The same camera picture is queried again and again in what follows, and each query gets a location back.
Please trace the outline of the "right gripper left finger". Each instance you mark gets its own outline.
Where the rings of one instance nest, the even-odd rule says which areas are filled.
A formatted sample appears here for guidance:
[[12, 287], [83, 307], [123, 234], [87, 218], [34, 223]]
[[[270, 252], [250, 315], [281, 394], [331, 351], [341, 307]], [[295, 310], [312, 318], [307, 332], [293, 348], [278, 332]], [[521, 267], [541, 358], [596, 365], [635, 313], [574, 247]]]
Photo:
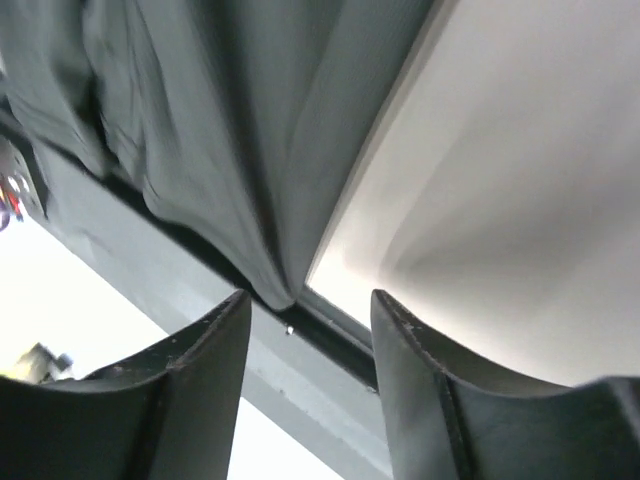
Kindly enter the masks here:
[[225, 479], [251, 332], [234, 292], [82, 379], [1, 379], [4, 479]]

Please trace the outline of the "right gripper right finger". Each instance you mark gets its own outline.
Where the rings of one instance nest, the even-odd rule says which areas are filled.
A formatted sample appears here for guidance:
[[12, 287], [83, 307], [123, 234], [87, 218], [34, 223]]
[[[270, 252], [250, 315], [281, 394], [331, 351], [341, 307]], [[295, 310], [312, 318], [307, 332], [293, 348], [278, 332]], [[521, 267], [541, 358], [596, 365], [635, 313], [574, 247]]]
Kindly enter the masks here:
[[635, 479], [639, 381], [575, 387], [501, 366], [428, 326], [384, 290], [371, 333], [397, 479]]

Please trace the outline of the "black t shirt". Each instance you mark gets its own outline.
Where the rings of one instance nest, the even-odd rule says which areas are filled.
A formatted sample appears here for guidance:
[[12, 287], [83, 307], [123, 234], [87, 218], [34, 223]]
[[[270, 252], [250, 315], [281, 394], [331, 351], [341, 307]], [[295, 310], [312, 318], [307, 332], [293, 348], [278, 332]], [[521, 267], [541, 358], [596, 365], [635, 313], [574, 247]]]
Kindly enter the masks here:
[[427, 1], [5, 1], [12, 113], [297, 299]]

